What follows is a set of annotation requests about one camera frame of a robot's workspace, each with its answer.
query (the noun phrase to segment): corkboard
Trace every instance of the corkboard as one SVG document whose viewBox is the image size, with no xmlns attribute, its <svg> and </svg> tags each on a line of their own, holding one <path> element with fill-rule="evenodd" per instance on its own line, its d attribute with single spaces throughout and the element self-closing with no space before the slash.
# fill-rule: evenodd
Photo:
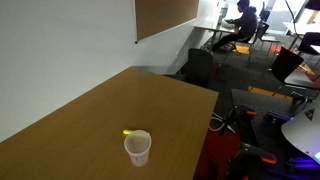
<svg viewBox="0 0 320 180">
<path fill-rule="evenodd" d="M 135 0 L 137 41 L 197 17 L 199 0 Z"/>
</svg>

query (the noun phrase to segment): dark jacket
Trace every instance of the dark jacket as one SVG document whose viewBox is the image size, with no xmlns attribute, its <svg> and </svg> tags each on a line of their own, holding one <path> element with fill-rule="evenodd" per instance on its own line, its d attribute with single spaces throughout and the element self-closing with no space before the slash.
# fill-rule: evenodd
<svg viewBox="0 0 320 180">
<path fill-rule="evenodd" d="M 248 39 L 251 39 L 258 26 L 256 12 L 257 9 L 255 7 L 247 7 L 244 9 L 243 14 L 239 19 L 231 20 L 228 23 L 240 27 L 239 33 L 246 36 Z"/>
</svg>

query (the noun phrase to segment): person sitting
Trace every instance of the person sitting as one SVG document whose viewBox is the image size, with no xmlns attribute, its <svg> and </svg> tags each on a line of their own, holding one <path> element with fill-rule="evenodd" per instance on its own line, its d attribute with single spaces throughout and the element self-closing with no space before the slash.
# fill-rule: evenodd
<svg viewBox="0 0 320 180">
<path fill-rule="evenodd" d="M 258 25 L 257 9 L 252 6 L 249 7 L 249 0 L 240 0 L 237 5 L 238 11 L 243 13 L 242 16 L 239 19 L 225 21 L 230 24 L 235 24 L 235 27 L 239 27 L 239 32 L 221 38 L 220 41 L 212 45 L 212 52 L 231 41 L 248 42 L 253 37 Z"/>
</svg>

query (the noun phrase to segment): white wall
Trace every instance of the white wall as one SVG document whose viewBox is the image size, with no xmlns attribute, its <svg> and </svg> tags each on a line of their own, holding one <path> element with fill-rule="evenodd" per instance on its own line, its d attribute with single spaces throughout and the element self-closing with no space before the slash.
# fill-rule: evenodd
<svg viewBox="0 0 320 180">
<path fill-rule="evenodd" d="M 134 44 L 133 20 L 131 0 L 1 0 L 0 142 L 129 66 L 175 72 L 210 35 L 192 21 Z"/>
</svg>

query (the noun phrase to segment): clear plastic cup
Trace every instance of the clear plastic cup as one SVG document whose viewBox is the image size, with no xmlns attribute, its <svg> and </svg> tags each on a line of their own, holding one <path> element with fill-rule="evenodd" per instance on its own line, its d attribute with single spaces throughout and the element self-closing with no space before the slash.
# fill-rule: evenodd
<svg viewBox="0 0 320 180">
<path fill-rule="evenodd" d="M 133 165 L 141 167 L 148 162 L 151 147 L 151 136 L 143 130 L 132 131 L 124 140 L 124 148 L 128 152 Z"/>
</svg>

